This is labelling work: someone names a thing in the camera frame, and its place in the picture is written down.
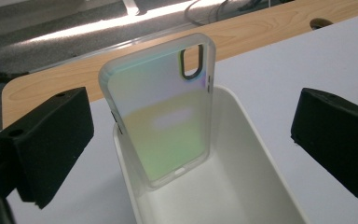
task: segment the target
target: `white plastic bin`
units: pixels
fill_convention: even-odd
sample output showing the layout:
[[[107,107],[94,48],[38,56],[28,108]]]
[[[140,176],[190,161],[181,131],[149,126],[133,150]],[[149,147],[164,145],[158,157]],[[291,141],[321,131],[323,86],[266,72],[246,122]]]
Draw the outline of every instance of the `white plastic bin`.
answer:
[[[138,224],[306,223],[236,96],[213,90],[208,159],[160,189],[129,163],[127,140],[114,140]]]

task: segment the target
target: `wooden table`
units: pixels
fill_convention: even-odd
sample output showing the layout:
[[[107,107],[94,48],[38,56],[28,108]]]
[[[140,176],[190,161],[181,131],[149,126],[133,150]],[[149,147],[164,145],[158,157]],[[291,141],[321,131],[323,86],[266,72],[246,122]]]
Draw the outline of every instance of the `wooden table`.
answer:
[[[310,21],[315,18],[339,22],[355,16],[358,16],[358,0],[296,0],[16,78],[5,86],[2,93],[3,126],[5,128],[61,91],[85,86],[90,101],[102,98],[98,73],[103,64],[180,36],[208,35],[216,45],[219,61],[310,32]]]

